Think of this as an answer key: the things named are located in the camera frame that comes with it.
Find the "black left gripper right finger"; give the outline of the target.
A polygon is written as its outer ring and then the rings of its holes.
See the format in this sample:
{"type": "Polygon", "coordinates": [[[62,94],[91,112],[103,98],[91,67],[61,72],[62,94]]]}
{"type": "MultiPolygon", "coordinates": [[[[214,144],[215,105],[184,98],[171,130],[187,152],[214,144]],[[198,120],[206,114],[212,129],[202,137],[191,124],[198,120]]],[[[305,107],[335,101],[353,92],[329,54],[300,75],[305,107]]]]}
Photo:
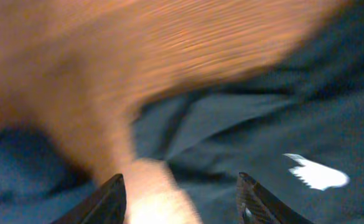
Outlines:
{"type": "Polygon", "coordinates": [[[239,224],[313,224],[245,172],[238,174],[236,207],[239,224]]]}

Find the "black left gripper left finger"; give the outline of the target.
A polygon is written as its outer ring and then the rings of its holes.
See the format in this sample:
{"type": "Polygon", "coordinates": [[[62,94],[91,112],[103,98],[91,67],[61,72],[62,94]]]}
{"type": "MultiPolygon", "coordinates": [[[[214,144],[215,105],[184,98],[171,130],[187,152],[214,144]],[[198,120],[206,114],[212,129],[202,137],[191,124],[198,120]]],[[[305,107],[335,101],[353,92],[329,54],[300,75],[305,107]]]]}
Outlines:
{"type": "Polygon", "coordinates": [[[126,187],[116,174],[76,207],[51,224],[123,224],[126,216],[126,187]]]}

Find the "dark green shirt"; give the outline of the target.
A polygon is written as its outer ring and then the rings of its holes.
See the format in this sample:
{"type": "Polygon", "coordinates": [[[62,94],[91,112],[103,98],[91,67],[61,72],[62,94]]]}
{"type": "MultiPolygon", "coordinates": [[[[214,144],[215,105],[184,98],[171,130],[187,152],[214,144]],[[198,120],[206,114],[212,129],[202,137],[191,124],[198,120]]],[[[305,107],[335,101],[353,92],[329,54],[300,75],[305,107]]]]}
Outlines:
{"type": "Polygon", "coordinates": [[[364,223],[364,1],[260,76],[145,106],[134,135],[204,223],[239,222],[240,172],[312,223],[364,223]]]}

